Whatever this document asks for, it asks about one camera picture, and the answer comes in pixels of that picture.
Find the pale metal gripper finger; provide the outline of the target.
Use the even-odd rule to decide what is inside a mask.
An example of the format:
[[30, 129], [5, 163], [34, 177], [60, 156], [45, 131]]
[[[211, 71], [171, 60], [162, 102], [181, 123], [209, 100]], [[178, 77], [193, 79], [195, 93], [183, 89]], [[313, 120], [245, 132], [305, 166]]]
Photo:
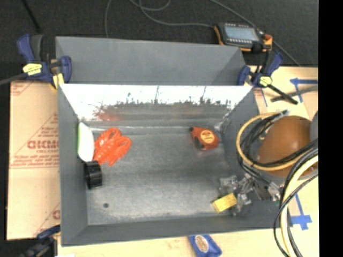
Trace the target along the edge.
[[221, 194], [240, 193], [247, 180], [246, 177], [238, 179], [237, 175], [220, 178], [219, 192]]
[[238, 193], [236, 195], [237, 203], [231, 208], [231, 214], [233, 216], [245, 216], [249, 213], [251, 208], [251, 199], [246, 193]]

